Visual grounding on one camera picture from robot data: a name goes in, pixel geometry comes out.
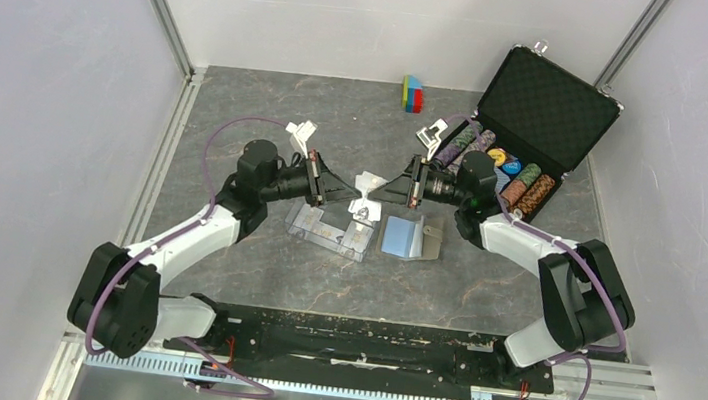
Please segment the credit card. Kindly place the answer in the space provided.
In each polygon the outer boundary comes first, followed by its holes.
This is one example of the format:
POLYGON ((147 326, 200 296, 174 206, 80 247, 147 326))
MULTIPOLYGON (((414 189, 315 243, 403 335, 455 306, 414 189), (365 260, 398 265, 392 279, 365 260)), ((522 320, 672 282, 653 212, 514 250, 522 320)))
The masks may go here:
POLYGON ((342 243, 345 236, 345 231, 339 229, 338 227, 331 226, 330 224, 325 224, 322 221, 316 221, 310 230, 313 235, 321 237, 323 239, 329 240, 330 242, 335 242, 338 244, 342 243))
POLYGON ((381 219, 382 204, 375 200, 370 200, 370 193, 387 183, 387 180, 369 171, 363 171, 354 178, 355 188, 361 196, 350 202, 348 212, 352 218, 361 224, 372 226, 381 219))

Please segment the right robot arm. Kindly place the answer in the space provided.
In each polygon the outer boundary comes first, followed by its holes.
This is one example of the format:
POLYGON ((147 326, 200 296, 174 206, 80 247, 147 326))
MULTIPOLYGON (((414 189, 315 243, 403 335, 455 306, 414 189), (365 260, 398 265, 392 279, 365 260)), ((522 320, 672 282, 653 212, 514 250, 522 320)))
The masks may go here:
POLYGON ((411 209, 424 200, 455 206, 460 236, 519 265, 539 280, 543 316, 510 334, 490 358, 490 374, 512 387, 541 362, 560 363, 587 351, 619 353, 635 312, 611 250, 599 240, 577 243, 554 236, 508 212, 495 186, 494 162, 470 152, 455 175, 434 170, 422 156, 370 199, 411 209), (608 347, 605 339, 615 337, 608 347))

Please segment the clear plastic card sleeve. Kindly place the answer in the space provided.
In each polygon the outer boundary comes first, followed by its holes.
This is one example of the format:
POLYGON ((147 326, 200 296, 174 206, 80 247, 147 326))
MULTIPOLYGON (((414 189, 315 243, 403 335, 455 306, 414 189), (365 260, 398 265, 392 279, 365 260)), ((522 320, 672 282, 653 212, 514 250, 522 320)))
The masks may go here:
POLYGON ((346 210, 295 205, 285 218, 286 232, 348 260, 361 262, 374 238, 374 228, 355 220, 346 210))

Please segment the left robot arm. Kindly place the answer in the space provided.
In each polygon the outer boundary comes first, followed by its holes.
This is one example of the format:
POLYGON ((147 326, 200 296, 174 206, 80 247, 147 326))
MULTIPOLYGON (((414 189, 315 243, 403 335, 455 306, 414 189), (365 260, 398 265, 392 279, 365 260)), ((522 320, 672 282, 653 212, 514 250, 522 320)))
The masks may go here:
POLYGON ((314 207, 359 199, 358 189, 329 170, 317 151, 286 163, 265 139, 247 143, 236 170, 210 202, 158 236, 92 251, 69 303, 67 319, 85 334, 93 356, 132 357, 153 340, 191 337, 214 352, 228 339, 208 298, 162 293, 175 277, 217 251, 244 240, 263 223, 268 205, 303 198, 314 207))

